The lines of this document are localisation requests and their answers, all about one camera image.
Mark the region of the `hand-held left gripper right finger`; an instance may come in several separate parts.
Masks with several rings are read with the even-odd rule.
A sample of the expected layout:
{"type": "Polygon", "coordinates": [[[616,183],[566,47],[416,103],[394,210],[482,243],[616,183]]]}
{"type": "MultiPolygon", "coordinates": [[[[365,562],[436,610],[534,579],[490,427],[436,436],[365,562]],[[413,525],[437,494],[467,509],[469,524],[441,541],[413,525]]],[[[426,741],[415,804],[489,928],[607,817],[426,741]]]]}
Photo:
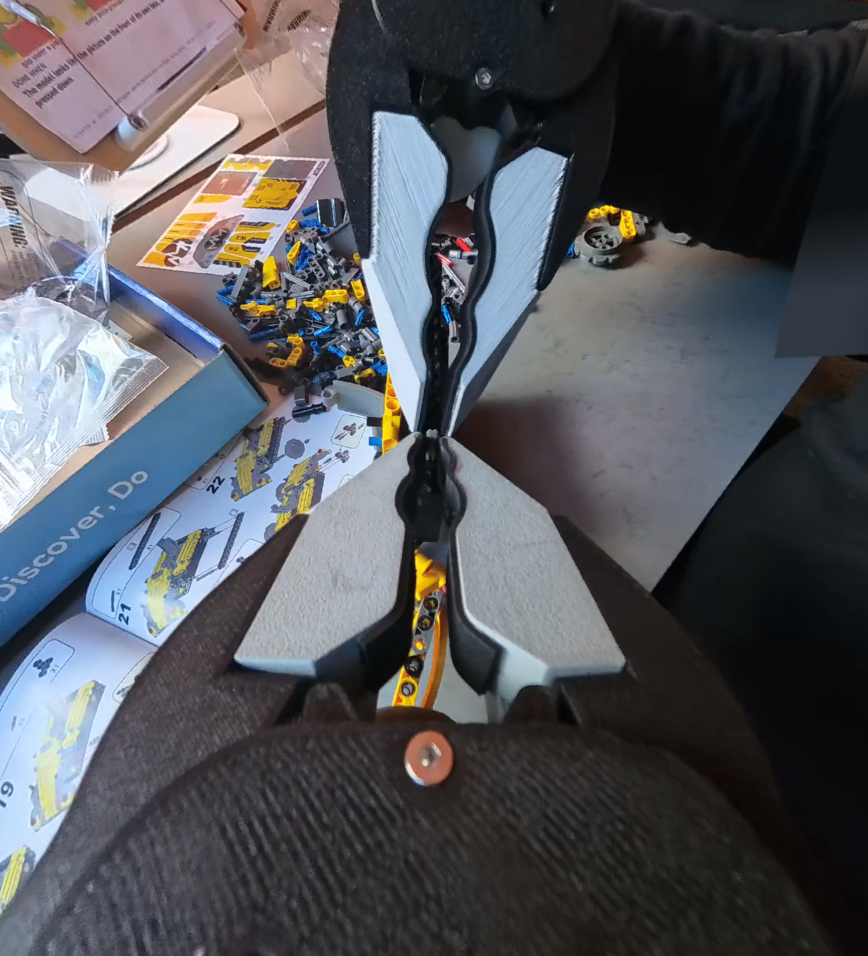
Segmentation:
{"type": "Polygon", "coordinates": [[[479,695],[620,673],[626,658],[547,509],[441,440],[450,651],[479,695]]]}

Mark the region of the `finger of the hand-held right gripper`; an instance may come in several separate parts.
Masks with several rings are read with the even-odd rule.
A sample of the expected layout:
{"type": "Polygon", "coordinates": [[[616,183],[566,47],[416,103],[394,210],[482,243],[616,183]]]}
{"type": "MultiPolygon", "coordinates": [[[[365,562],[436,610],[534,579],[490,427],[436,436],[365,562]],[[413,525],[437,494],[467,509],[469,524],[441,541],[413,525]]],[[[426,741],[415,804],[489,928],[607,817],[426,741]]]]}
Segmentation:
{"type": "Polygon", "coordinates": [[[450,366],[444,435],[467,417],[533,309],[567,167],[563,156],[533,146],[484,182],[475,205],[479,258],[450,366]]]}
{"type": "Polygon", "coordinates": [[[373,114],[371,242],[363,271],[392,385],[413,431],[423,427],[428,383],[423,328],[433,293],[427,248],[447,185],[448,161],[420,119],[373,114]]]}

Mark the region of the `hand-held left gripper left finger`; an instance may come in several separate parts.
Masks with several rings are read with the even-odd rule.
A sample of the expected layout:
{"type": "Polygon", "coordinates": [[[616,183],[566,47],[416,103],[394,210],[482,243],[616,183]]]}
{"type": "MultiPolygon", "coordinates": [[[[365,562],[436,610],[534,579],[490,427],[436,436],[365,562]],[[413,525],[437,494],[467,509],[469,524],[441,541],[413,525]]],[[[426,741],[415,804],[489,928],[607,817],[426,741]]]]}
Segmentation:
{"type": "Polygon", "coordinates": [[[302,517],[234,660],[379,691],[407,658],[415,547],[404,503],[427,437],[409,435],[302,517]]]}

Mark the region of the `yellow toy vehicle model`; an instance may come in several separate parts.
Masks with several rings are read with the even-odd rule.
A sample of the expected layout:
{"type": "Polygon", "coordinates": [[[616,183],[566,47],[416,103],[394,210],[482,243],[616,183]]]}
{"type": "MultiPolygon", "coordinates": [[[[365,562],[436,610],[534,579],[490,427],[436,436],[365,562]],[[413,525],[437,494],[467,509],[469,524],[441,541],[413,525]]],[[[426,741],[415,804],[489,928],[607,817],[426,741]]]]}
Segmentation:
{"type": "Polygon", "coordinates": [[[399,671],[379,693],[380,709],[434,708],[449,649],[446,608],[446,567],[418,549],[411,643],[399,671]]]}

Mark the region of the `person's right forearm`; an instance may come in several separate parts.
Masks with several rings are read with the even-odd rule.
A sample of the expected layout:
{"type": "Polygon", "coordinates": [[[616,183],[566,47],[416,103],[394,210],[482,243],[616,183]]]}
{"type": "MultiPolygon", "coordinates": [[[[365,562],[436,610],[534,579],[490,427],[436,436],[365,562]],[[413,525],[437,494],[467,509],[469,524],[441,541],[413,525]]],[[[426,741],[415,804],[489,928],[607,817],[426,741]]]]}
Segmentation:
{"type": "Polygon", "coordinates": [[[867,39],[868,21],[746,31],[621,2],[597,203],[792,267],[867,39]]]}

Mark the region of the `grey desk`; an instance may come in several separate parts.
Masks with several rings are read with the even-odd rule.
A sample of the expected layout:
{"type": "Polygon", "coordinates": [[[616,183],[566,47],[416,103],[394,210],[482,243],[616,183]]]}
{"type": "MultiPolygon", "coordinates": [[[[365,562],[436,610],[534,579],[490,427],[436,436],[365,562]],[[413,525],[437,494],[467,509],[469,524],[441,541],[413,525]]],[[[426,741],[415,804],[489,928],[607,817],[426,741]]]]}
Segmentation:
{"type": "MultiPolygon", "coordinates": [[[[206,277],[126,275],[201,326],[222,318],[206,277]]],[[[790,281],[788,269],[660,237],[620,269],[566,265],[459,440],[651,590],[816,363],[775,356],[790,281]]],[[[64,590],[78,609],[117,543],[64,590]]]]}

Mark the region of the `pile of small building bricks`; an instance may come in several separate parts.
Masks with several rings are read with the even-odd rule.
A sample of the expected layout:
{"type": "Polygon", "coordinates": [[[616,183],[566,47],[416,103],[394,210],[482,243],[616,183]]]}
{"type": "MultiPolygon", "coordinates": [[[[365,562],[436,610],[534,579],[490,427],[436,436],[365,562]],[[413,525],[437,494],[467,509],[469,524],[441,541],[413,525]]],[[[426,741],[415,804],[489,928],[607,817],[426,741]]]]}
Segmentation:
{"type": "MultiPolygon", "coordinates": [[[[448,356],[461,344],[461,315],[479,249],[468,200],[457,221],[447,214],[437,227],[430,258],[440,280],[440,322],[448,356]]],[[[595,222],[618,227],[624,247],[647,234],[648,217],[614,206],[589,210],[583,230],[595,222]]],[[[298,399],[306,421],[320,412],[322,396],[337,378],[380,390],[390,373],[359,253],[338,242],[353,239],[350,217],[340,198],[304,207],[286,228],[284,263],[273,255],[225,275],[217,298],[229,307],[249,341],[263,347],[254,362],[260,376],[278,384],[283,396],[301,388],[298,399]]]]}

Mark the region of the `building instruction booklet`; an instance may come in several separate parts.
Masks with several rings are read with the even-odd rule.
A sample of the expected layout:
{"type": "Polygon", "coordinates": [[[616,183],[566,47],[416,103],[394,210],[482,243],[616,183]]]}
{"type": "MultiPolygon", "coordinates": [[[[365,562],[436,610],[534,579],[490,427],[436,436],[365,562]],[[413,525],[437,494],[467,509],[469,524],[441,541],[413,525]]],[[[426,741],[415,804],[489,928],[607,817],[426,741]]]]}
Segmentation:
{"type": "Polygon", "coordinates": [[[374,460],[380,420],[281,402],[142,519],[0,694],[0,915],[69,810],[137,676],[181,621],[273,534],[374,460]]]}

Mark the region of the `yellow sticker sheet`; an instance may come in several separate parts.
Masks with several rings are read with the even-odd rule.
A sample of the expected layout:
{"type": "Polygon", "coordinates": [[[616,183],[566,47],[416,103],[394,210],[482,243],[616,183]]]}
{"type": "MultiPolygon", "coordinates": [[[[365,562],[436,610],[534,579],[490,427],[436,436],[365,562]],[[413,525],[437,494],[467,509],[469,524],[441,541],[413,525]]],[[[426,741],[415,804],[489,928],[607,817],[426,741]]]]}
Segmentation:
{"type": "Polygon", "coordinates": [[[327,159],[231,154],[142,256],[141,268],[223,275],[270,256],[327,159]]]}

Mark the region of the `grey curved panel brick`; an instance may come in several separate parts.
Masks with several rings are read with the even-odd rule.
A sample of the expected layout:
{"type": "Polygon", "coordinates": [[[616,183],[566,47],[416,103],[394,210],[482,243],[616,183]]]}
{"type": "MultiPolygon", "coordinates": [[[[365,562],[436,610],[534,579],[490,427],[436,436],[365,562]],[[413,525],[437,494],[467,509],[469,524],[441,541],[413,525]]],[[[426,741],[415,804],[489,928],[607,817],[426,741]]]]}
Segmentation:
{"type": "Polygon", "coordinates": [[[351,379],[337,378],[332,383],[337,406],[344,412],[367,418],[382,418],[385,412],[383,390],[358,384],[351,379]]]}

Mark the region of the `silver document stand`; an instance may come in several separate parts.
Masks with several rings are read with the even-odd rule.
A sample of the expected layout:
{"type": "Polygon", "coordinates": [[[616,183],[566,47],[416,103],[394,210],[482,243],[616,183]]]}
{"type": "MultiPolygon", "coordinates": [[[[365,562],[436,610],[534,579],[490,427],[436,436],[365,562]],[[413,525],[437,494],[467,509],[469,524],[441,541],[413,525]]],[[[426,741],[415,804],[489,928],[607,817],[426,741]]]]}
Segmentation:
{"type": "Polygon", "coordinates": [[[93,182],[88,186],[89,196],[75,185],[65,183],[66,177],[73,177],[68,168],[56,164],[50,170],[44,164],[32,161],[1,130],[0,158],[21,163],[25,168],[22,173],[24,191],[39,203],[71,216],[82,216],[88,212],[90,201],[98,209],[105,201],[110,201],[113,213],[120,214],[152,196],[177,173],[232,135],[239,126],[236,114],[195,105],[150,145],[127,171],[93,174],[93,182]]]}

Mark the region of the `blue cardboard box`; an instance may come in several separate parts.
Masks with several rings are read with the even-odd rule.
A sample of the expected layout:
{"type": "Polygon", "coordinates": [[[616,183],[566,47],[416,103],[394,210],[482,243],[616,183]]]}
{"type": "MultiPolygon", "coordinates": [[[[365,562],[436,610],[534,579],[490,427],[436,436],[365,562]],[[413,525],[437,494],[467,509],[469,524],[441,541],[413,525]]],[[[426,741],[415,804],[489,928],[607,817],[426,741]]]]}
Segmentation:
{"type": "Polygon", "coordinates": [[[109,316],[167,369],[0,532],[0,649],[267,405],[222,339],[110,268],[109,316]]]}

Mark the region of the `person's dark clothing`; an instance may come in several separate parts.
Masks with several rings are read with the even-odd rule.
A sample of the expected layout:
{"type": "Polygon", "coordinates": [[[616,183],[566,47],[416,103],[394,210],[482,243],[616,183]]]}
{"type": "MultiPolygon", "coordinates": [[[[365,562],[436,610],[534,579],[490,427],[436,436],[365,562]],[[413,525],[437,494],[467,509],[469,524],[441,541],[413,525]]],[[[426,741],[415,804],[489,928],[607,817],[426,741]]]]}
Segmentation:
{"type": "Polygon", "coordinates": [[[655,595],[727,678],[868,952],[868,370],[746,465],[655,595]]]}

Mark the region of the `printed paper sheet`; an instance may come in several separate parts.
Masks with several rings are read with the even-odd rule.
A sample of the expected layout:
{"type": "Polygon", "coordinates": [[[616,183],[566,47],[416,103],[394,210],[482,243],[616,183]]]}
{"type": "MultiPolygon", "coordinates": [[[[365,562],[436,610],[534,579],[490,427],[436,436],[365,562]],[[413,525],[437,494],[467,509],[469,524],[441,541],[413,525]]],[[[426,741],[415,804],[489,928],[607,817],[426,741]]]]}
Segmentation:
{"type": "MultiPolygon", "coordinates": [[[[173,84],[241,40],[225,1],[0,2],[0,95],[79,154],[145,131],[173,84]]],[[[0,106],[0,123],[18,127],[0,106]]]]}

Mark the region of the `crumpled clear plastic bags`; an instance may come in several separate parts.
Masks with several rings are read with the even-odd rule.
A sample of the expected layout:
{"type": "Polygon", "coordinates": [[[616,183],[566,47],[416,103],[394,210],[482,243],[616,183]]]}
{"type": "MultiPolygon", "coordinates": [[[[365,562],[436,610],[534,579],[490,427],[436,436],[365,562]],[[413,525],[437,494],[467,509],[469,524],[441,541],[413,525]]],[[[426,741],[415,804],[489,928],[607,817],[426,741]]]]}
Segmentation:
{"type": "Polygon", "coordinates": [[[115,179],[0,159],[0,532],[167,369],[108,321],[115,179]]]}

